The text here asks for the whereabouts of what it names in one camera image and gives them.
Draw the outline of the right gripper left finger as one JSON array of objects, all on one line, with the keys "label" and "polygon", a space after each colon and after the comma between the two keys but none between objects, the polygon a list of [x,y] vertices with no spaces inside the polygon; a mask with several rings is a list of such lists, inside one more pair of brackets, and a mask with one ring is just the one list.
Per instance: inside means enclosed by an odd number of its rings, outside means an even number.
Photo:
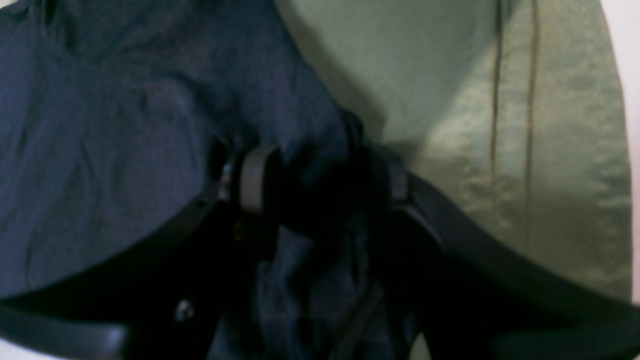
[{"label": "right gripper left finger", "polygon": [[227,303],[274,257],[277,145],[228,154],[174,218],[79,275],[1,301],[1,337],[71,360],[203,360]]}]

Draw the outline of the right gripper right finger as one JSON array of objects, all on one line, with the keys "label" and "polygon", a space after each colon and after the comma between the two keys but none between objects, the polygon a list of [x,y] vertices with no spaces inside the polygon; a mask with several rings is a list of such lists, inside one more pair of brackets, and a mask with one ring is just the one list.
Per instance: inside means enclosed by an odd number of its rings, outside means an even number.
[{"label": "right gripper right finger", "polygon": [[392,152],[370,148],[372,263],[434,360],[633,360],[639,308],[503,246]]}]

